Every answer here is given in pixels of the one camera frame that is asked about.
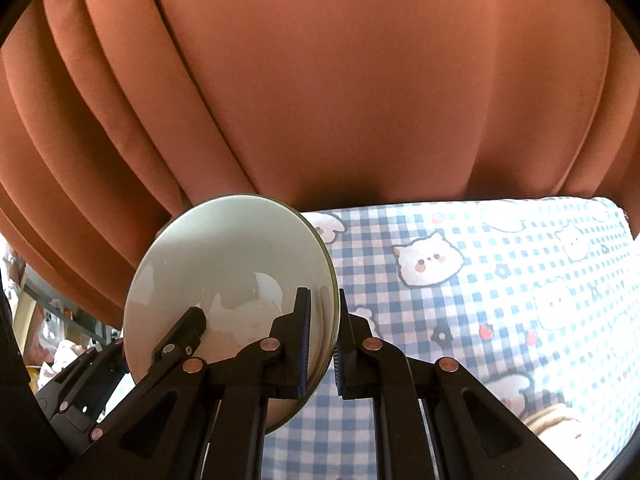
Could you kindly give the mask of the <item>cluttered shelf at left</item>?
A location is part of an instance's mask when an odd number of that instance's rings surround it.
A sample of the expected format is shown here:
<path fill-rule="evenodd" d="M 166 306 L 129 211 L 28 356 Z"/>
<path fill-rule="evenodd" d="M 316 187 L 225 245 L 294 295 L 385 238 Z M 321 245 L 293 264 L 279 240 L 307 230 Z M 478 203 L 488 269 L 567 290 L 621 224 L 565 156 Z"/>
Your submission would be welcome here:
<path fill-rule="evenodd" d="M 81 353 L 101 350 L 122 336 L 47 283 L 6 240 L 1 242 L 1 286 L 33 392 Z"/>

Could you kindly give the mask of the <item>green floral bowl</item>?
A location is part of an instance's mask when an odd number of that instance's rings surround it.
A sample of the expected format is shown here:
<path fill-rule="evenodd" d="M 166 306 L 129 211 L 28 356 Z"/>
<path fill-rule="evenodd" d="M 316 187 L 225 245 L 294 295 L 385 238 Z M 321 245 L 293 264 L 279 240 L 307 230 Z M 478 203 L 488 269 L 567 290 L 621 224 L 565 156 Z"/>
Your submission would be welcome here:
<path fill-rule="evenodd" d="M 340 326 L 340 293 L 319 231 L 276 200 L 230 195 L 202 203 L 154 240 L 138 265 L 124 311 L 124 348 L 134 382 L 154 348 L 190 307 L 206 316 L 195 355 L 230 359 L 268 336 L 294 309 L 297 289 L 311 292 L 307 389 L 320 385 Z"/>

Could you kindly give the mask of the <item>round yellow floral plate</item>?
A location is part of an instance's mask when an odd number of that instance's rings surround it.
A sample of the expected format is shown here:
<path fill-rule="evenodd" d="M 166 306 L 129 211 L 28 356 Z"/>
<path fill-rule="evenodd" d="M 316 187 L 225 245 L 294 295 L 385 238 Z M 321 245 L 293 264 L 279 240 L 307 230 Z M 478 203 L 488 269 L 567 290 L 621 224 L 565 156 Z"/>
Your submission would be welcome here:
<path fill-rule="evenodd" d="M 577 440 L 582 436 L 582 412 L 564 403 L 557 403 L 530 414 L 525 426 L 540 440 Z"/>

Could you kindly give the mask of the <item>blue checkered bear tablecloth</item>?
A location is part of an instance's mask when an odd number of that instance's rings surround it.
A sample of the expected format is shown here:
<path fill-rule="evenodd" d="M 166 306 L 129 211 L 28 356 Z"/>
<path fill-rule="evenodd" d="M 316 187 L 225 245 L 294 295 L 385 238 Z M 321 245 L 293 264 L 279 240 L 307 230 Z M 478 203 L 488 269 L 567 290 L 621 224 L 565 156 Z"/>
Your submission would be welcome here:
<path fill-rule="evenodd" d="M 606 198 L 420 203 L 308 214 L 349 310 L 407 356 L 458 360 L 520 419 L 582 412 L 547 440 L 594 479 L 639 422 L 639 241 Z"/>

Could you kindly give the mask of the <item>orange curtain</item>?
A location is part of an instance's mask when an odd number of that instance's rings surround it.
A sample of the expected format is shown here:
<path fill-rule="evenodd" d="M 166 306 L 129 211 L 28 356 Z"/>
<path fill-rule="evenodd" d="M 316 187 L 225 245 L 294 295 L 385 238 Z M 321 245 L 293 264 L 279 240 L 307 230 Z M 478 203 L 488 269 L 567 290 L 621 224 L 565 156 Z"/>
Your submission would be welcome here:
<path fill-rule="evenodd" d="M 1 232 L 108 324 L 155 235 L 221 195 L 639 219 L 639 48 L 605 0 L 1 4 Z"/>

